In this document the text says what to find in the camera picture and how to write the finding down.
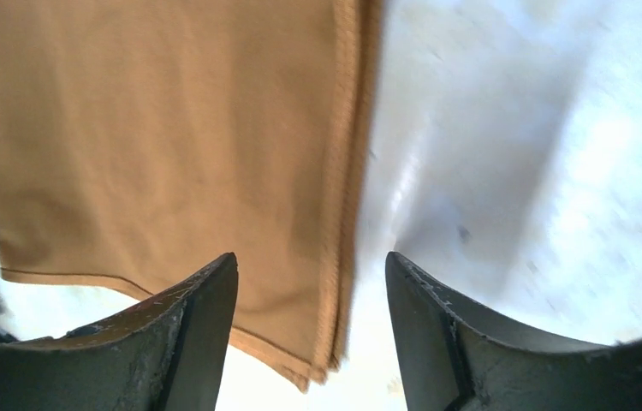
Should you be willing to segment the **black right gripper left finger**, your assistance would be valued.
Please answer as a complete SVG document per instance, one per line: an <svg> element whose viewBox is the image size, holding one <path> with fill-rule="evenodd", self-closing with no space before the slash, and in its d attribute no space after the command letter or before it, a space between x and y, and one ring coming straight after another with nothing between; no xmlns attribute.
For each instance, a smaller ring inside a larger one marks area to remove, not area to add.
<svg viewBox="0 0 642 411"><path fill-rule="evenodd" d="M212 410L235 311L237 260L60 338L0 343L0 410Z"/></svg>

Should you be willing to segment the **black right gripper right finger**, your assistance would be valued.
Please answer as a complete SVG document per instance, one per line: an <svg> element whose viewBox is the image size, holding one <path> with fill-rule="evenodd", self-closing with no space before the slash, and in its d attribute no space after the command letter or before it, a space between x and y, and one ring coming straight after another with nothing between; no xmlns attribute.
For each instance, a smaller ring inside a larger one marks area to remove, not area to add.
<svg viewBox="0 0 642 411"><path fill-rule="evenodd" d="M642 411L642 339L605 346L540 330L397 252L385 276L409 409Z"/></svg>

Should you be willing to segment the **brown satin napkin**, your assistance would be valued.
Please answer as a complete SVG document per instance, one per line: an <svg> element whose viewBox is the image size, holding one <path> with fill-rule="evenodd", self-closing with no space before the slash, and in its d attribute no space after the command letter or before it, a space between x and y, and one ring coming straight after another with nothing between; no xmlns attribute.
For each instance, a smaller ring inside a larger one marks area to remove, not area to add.
<svg viewBox="0 0 642 411"><path fill-rule="evenodd" d="M239 261L231 344L341 362L381 1L0 1L0 273L141 300Z"/></svg>

